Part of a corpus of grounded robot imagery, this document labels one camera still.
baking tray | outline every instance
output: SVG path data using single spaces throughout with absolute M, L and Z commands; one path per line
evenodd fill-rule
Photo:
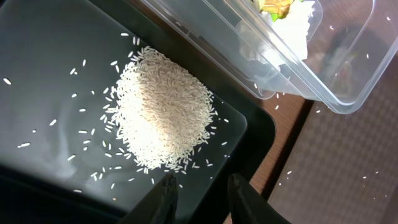
M 45 189 L 46 194 L 58 200 L 69 198 L 77 201 L 80 207 L 86 205 L 91 212 L 95 211 L 92 214 L 97 218 L 102 213 L 112 223 L 130 211 L 150 190 L 151 177 L 159 180 L 164 173 L 161 170 L 149 175 L 136 173 L 137 167 L 132 158 L 127 161 L 123 157 L 109 159 L 104 156 L 108 150 L 102 147 L 103 139 L 111 142 L 113 148 L 122 146 L 121 142 L 113 140 L 114 135 L 105 132 L 99 120 L 103 114 L 101 108 L 106 104 L 102 91 L 118 79 L 109 63 L 113 60 L 118 60 L 119 64 L 128 62 L 127 54 L 135 50 L 131 43 L 133 33 L 129 30 L 147 32 L 135 32 L 141 37 L 140 47 L 146 45 L 146 40 L 153 42 L 151 37 L 167 36 L 159 36 L 161 30 L 124 1 L 115 1 L 110 5 L 106 5 L 109 4 L 106 1 L 94 3 L 102 9 L 104 6 L 115 9 L 115 12 L 127 17 L 124 22 L 132 22 L 137 27 L 122 26 L 120 20 L 110 18 L 88 1 L 9 0 L 0 8 L 0 30 L 6 34 L 0 37 L 0 72 L 12 82 L 11 86 L 4 85 L 0 89 L 0 102 L 6 105 L 0 109 L 0 163 L 4 166 L 4 183 L 18 183 L 21 189 L 29 187 L 31 192 L 36 193 Z M 129 33 L 130 37 L 121 37 L 122 32 Z M 181 56 L 177 60 L 172 57 L 179 53 L 185 61 L 195 63 L 195 66 L 201 64 L 190 54 L 185 57 L 187 51 L 181 51 L 181 48 L 173 51 L 158 48 L 171 47 L 170 38 L 163 38 L 163 41 L 156 41 L 157 45 L 148 44 L 177 63 L 180 63 L 178 58 L 181 59 Z M 82 68 L 84 58 L 87 64 Z M 74 67 L 78 75 L 69 75 Z M 187 69 L 196 71 L 192 73 L 219 94 L 209 85 L 211 82 L 203 79 L 212 73 L 208 68 Z M 72 99 L 73 93 L 78 93 L 78 96 Z M 195 211 L 207 203 L 204 198 L 210 197 L 211 189 L 216 189 L 222 177 L 226 177 L 224 172 L 231 172 L 227 166 L 230 164 L 228 157 L 246 129 L 245 117 L 227 102 L 216 97 L 214 106 L 222 119 L 215 119 L 217 138 L 211 138 L 208 147 L 202 146 L 202 151 L 193 157 L 201 169 L 196 174 L 195 170 L 192 173 L 188 170 L 188 175 L 177 174 L 177 181 L 184 186 L 178 193 L 178 223 L 192 220 Z M 86 108 L 87 112 L 82 115 L 78 112 L 80 108 Z M 274 124 L 270 117 L 261 113 L 266 124 L 271 124 L 268 130 L 271 138 L 265 142 L 271 146 Z M 58 121 L 50 127 L 49 122 L 53 119 Z M 91 128 L 96 128 L 94 136 L 77 133 L 80 129 L 89 131 Z M 86 139 L 91 139 L 91 143 L 84 152 L 82 142 Z M 228 147 L 221 147 L 224 141 L 228 141 Z M 31 142 L 31 145 L 18 149 L 16 146 L 23 142 Z M 67 157 L 71 154 L 77 157 L 68 162 Z M 205 159 L 209 159 L 214 166 L 205 168 L 205 163 L 201 164 Z M 107 168 L 107 173 L 102 182 L 95 182 L 90 174 L 100 172 L 102 166 Z M 108 170 L 110 166 L 123 166 L 123 169 Z M 83 195 L 70 194 L 72 189 L 83 189 Z M 113 197 L 117 198 L 116 202 L 111 200 Z

wooden table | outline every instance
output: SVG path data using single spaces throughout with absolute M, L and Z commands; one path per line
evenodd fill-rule
M 301 96 L 279 93 L 279 98 L 275 94 L 271 99 L 258 101 L 258 103 L 274 118 L 277 129 L 274 145 L 250 181 L 255 190 L 267 200 L 301 131 L 313 101 L 306 100 Z M 231 215 L 224 223 L 232 223 Z

plastic container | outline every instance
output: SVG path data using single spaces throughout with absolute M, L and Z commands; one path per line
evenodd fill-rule
M 356 111 L 398 49 L 398 6 L 390 0 L 319 0 L 309 19 L 308 59 L 300 60 L 246 0 L 141 0 L 254 96 L 269 91 L 322 100 L 336 113 Z M 239 21 L 253 36 L 241 35 Z M 239 53 L 258 40 L 280 68 Z

